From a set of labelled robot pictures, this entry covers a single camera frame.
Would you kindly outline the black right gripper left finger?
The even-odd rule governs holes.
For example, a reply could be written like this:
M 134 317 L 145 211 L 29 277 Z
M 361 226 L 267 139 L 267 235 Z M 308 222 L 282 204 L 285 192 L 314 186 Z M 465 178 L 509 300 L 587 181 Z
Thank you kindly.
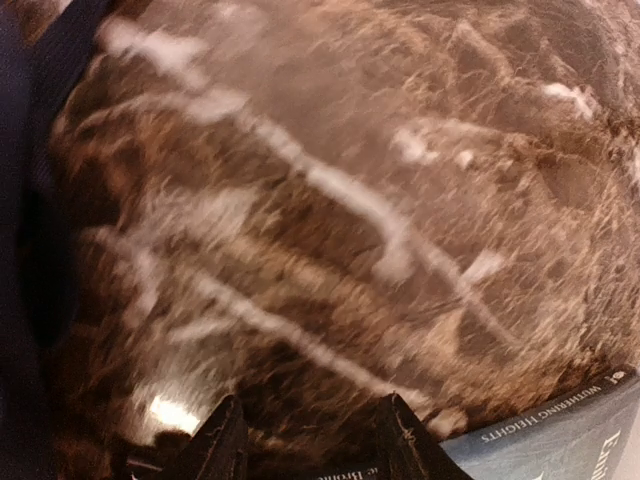
M 241 403 L 228 395 L 169 465 L 169 478 L 245 479 L 247 447 L 248 427 Z

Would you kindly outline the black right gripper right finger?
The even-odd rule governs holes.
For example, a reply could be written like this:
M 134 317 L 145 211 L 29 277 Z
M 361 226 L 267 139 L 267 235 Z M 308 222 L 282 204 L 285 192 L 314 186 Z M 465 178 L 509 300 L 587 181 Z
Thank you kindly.
M 379 400 L 375 430 L 380 479 L 471 480 L 399 394 Z

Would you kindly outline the dark blue hardcover book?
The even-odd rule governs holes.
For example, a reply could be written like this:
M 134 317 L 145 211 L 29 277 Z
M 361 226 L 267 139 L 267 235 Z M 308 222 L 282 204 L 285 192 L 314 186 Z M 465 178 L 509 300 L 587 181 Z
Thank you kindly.
M 609 479 L 639 408 L 639 372 L 623 365 L 507 420 L 438 442 L 471 479 Z M 310 473 L 380 479 L 378 457 Z

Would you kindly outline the navy blue student backpack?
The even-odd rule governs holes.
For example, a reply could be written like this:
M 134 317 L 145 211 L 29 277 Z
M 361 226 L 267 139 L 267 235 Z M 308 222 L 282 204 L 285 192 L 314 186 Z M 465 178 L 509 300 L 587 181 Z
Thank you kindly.
M 75 259 L 56 199 L 52 124 L 86 69 L 106 1 L 73 1 L 32 46 L 1 8 L 1 476 L 53 479 L 39 354 L 77 311 Z

